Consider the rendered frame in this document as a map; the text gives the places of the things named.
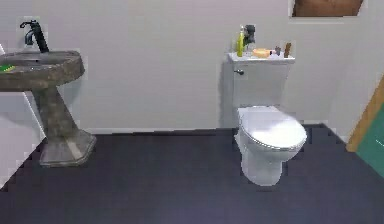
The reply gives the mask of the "white toilet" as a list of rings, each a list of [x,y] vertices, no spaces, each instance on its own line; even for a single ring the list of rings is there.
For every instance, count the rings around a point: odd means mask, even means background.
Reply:
[[[273,186],[283,164],[303,147],[307,133],[282,105],[292,56],[272,53],[265,58],[227,55],[232,67],[231,106],[241,153],[240,166],[249,181]]]

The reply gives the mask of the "yellow-green bottle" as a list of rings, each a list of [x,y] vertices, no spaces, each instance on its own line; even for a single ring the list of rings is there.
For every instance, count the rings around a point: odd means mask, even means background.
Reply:
[[[241,25],[237,42],[236,42],[236,55],[238,57],[243,56],[243,49],[244,49],[243,41],[244,41],[244,26]]]

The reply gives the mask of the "orange soap bar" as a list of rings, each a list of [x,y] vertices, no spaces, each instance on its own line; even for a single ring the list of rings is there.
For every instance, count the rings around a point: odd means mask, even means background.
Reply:
[[[265,48],[256,48],[252,51],[252,55],[257,58],[268,58],[270,56],[270,50]]]

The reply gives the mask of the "dark grey spray bottle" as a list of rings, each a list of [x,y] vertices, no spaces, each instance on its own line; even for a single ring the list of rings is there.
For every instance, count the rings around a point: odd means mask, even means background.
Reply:
[[[243,45],[246,50],[248,50],[249,46],[255,42],[255,32],[256,26],[254,24],[247,24],[244,27]]]

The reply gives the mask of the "black sink faucet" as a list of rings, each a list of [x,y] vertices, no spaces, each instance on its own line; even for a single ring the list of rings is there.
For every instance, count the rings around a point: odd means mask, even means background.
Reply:
[[[26,25],[30,26],[30,30],[25,34],[24,42],[27,46],[32,46],[36,41],[41,53],[49,51],[46,43],[42,28],[37,20],[23,21],[19,27],[24,28]]]

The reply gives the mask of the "grey stone pedestal sink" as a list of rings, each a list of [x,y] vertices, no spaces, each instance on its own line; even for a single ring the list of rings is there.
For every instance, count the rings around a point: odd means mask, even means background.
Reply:
[[[75,50],[12,52],[0,56],[0,65],[15,69],[0,72],[0,92],[30,92],[35,100],[46,142],[40,164],[47,167],[84,163],[96,144],[96,136],[79,128],[58,87],[79,79],[85,72]]]

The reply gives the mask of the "brown framed wall picture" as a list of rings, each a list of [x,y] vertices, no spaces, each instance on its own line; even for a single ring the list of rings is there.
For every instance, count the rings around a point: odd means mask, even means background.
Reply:
[[[356,16],[364,0],[295,0],[293,17]]]

